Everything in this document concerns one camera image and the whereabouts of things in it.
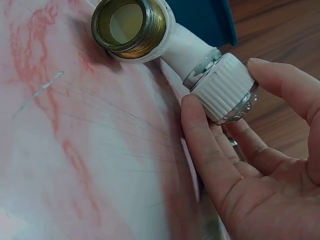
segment white plastic nut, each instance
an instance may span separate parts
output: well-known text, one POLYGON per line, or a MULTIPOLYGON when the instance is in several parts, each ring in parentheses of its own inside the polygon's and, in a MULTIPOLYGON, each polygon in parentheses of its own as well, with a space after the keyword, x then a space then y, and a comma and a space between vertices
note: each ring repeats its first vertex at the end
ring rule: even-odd
POLYGON ((191 93, 199 97, 207 116, 218 122, 242 101, 254 83, 248 69, 226 53, 191 93))

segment blue object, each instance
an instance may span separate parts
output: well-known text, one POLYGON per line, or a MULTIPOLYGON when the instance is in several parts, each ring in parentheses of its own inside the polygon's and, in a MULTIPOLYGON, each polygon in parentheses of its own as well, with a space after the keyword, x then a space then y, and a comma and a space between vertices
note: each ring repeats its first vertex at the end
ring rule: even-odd
POLYGON ((166 0, 176 22, 207 44, 237 45, 237 33, 228 0, 166 0))

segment wooden floor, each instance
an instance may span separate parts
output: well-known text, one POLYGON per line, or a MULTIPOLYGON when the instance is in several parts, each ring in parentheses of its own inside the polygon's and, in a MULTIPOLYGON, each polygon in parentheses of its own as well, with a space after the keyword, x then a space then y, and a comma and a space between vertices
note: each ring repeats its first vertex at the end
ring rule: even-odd
MULTIPOLYGON (((229 0, 239 45, 223 51, 289 63, 320 79, 320 0, 229 0)), ((282 99, 259 90, 245 117, 270 147, 292 157, 308 156, 309 127, 282 99)))

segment finger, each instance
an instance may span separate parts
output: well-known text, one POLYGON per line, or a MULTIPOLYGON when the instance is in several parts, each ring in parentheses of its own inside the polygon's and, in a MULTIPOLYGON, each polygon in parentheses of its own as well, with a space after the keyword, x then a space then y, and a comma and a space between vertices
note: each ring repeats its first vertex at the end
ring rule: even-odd
POLYGON ((247 162, 264 175, 272 174, 281 163, 292 159, 268 147, 243 119, 227 125, 227 130, 237 141, 247 162))
POLYGON ((310 126, 307 170, 320 184, 320 82, 294 66, 250 60, 248 69, 267 91, 282 97, 310 126))
POLYGON ((263 175, 250 164, 241 161, 235 149, 231 145, 229 139, 224 134, 223 129, 220 126, 215 125, 214 123, 210 124, 210 130, 219 144, 222 152, 225 157, 235 166, 239 171, 241 176, 246 177, 256 177, 261 178, 263 175))
POLYGON ((188 95, 182 99, 181 121, 195 167, 214 205, 219 208, 242 177, 212 135, 204 109, 196 96, 188 95))
POLYGON ((251 58, 248 70, 268 92, 281 97, 309 126, 320 112, 320 82, 298 68, 284 63, 251 58))

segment hand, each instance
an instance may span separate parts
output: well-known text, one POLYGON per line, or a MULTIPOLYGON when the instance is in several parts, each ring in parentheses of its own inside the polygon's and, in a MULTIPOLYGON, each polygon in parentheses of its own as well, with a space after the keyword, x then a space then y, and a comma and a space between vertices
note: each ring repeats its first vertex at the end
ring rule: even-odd
POLYGON ((251 59, 262 88, 283 98, 310 126, 308 159, 268 147, 244 120, 210 129, 196 96, 182 100, 182 126, 192 159, 212 202, 235 240, 320 239, 320 82, 294 66, 251 59))

